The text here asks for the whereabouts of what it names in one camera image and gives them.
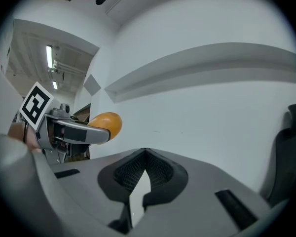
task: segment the ceiling light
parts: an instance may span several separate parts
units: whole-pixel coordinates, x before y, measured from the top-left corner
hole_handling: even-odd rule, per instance
[[[56,83],[55,81],[53,81],[53,85],[54,85],[54,88],[55,88],[55,89],[58,89],[58,88],[57,88],[57,83]]]
[[[46,46],[46,54],[47,54],[47,64],[49,68],[53,68],[53,62],[52,62],[52,46],[47,45]]]

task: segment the fluorescent light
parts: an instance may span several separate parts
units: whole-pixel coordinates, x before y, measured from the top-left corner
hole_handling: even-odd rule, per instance
[[[52,62],[52,46],[48,45],[46,46],[46,54],[47,54],[47,63],[49,68],[53,68],[53,62]]]
[[[58,89],[58,88],[57,88],[57,83],[56,83],[55,81],[53,81],[53,85],[54,85],[54,88],[55,88],[55,89]]]

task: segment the orange ball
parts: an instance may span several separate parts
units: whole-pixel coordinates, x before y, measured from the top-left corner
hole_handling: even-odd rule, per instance
[[[101,113],[95,116],[89,123],[89,126],[103,128],[109,130],[111,133],[111,139],[115,138],[116,135],[122,129],[122,119],[116,113]]]

